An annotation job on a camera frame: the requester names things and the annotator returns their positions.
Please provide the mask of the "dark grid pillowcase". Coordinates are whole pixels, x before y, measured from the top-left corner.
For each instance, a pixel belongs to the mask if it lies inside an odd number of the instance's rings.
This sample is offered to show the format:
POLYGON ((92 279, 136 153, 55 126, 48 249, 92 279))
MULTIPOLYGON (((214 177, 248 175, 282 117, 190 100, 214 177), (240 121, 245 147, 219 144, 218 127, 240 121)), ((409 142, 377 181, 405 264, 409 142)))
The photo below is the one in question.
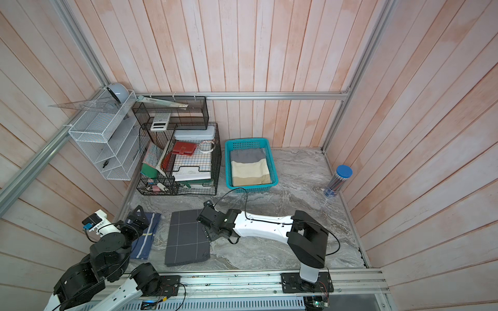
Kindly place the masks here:
POLYGON ((210 259, 210 241, 198 220, 201 209, 173 212, 169 225, 165 265, 202 263, 210 259))

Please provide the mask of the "beige grey pillowcase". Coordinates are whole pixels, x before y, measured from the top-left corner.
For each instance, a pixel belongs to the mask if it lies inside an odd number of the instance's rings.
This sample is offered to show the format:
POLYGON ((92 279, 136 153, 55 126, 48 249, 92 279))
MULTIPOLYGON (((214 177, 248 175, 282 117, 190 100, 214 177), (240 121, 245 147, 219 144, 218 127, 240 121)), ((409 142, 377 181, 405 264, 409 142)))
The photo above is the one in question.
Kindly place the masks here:
POLYGON ((264 149, 232 150, 230 164, 234 187, 272 183, 267 154, 264 149))

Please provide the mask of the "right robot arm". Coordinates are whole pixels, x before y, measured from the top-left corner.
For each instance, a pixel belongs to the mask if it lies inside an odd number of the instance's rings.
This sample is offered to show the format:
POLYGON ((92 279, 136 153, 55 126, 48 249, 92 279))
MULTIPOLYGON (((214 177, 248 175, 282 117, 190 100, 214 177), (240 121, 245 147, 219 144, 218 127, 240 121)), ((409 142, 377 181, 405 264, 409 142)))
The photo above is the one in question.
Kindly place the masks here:
POLYGON ((254 215, 239 209, 223 213, 207 201, 197 222, 206 228, 210 240, 223 237, 236 244, 240 238, 257 237, 288 245, 300 262, 299 277, 309 284, 317 283, 321 269, 325 268, 331 233, 304 211, 279 217, 254 215))

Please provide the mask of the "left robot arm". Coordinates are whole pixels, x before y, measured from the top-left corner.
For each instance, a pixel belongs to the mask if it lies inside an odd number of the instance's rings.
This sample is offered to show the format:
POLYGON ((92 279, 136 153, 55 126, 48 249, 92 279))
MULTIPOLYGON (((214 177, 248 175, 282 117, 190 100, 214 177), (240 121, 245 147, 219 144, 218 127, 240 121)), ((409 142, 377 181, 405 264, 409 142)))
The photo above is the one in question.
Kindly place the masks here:
MULTIPOLYGON (((54 286, 45 310, 67 310, 90 302, 106 288, 106 282, 118 281, 126 272, 134 250, 134 242, 148 229, 150 222, 141 206, 129 212, 127 219, 112 223, 107 214, 96 211, 83 220, 85 232, 94 231, 100 239, 89 254, 71 266, 54 286)), ((162 278, 152 264, 135 268, 127 280, 94 310, 118 310, 139 297, 162 297, 162 278)))

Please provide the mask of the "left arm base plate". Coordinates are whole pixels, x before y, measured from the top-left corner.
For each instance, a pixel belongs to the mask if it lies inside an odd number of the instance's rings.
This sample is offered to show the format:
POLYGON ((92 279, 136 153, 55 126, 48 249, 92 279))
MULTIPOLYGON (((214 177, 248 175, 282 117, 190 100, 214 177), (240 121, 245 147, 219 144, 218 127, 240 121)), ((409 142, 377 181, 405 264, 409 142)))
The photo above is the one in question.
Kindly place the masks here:
POLYGON ((178 295, 181 277, 179 275, 161 275, 159 276, 158 285, 150 294, 150 297, 171 298, 178 295))

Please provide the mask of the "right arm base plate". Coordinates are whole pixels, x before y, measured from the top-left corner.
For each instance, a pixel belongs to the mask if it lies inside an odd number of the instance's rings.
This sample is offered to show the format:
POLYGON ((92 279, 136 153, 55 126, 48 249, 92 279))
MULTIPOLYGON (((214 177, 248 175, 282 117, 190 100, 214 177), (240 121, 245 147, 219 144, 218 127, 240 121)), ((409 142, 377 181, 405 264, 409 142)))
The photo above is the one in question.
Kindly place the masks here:
POLYGON ((334 291, 328 272, 320 272, 316 283, 304 281, 296 273, 281 273, 281 287, 284 294, 322 293, 330 294, 334 291))

